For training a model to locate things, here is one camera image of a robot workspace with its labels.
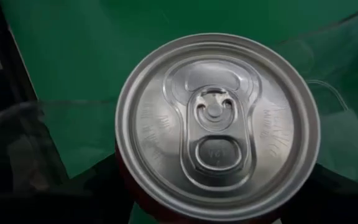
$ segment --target pull tab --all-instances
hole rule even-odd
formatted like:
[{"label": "pull tab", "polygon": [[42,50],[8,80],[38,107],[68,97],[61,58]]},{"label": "pull tab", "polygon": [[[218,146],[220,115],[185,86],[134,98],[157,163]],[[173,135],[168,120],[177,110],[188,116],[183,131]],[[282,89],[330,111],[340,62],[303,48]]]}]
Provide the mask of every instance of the pull tab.
[{"label": "pull tab", "polygon": [[251,150],[241,101],[231,91],[206,86],[190,98],[182,167],[206,190],[226,191],[248,178]]}]

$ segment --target can lid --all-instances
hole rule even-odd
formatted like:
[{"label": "can lid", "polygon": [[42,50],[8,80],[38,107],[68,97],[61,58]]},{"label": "can lid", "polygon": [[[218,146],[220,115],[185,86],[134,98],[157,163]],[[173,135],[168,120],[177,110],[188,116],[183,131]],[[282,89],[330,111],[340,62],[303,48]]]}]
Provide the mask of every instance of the can lid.
[{"label": "can lid", "polygon": [[318,154],[319,118],[298,72],[252,40],[198,34],[141,61],[116,111],[121,156],[172,210],[252,218],[288,200]]}]

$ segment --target can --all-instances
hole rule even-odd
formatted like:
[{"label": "can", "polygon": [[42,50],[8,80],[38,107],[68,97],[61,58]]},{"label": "can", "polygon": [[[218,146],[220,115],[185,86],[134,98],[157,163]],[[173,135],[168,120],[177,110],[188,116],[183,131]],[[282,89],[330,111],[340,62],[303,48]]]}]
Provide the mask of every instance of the can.
[{"label": "can", "polygon": [[318,155],[319,116],[279,54],[229,34],[173,40],[129,75],[116,108],[125,170],[185,217],[235,222],[281,206]]}]

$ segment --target green background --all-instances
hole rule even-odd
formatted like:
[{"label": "green background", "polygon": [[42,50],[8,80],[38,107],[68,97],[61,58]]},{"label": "green background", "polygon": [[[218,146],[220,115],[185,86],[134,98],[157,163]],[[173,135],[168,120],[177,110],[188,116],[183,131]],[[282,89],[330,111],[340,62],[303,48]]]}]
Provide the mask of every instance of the green background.
[{"label": "green background", "polygon": [[[116,99],[143,57],[184,35],[225,32],[273,45],[358,11],[358,0],[2,0],[1,4],[41,100]],[[72,127],[73,135],[76,129],[81,124]],[[113,152],[76,156],[77,150],[55,134],[59,130],[50,127],[70,177]]]},{"label": "green background", "polygon": [[[322,121],[319,162],[358,179],[358,22],[296,38],[357,12],[358,0],[1,0],[1,4],[39,99],[110,99],[100,108],[85,108],[86,112],[75,108],[54,112],[54,117],[68,121],[62,124],[57,119],[49,129],[70,177],[114,152],[115,103],[128,74],[143,57],[184,35],[223,32],[273,47],[305,78],[324,80],[341,92],[349,107],[345,112],[332,91],[310,86]],[[312,49],[312,57],[304,45]],[[137,215],[132,223],[152,220],[138,206],[133,212]]]}]

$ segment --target silver lid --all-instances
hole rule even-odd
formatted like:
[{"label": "silver lid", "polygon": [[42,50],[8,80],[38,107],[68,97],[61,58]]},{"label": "silver lid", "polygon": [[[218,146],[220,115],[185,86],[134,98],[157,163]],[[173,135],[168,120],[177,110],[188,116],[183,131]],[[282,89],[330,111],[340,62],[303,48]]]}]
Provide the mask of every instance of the silver lid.
[{"label": "silver lid", "polygon": [[234,221],[301,187],[316,162],[319,118],[281,56],[243,37],[199,34],[161,46],[133,70],[116,135],[132,176],[158,202]]}]

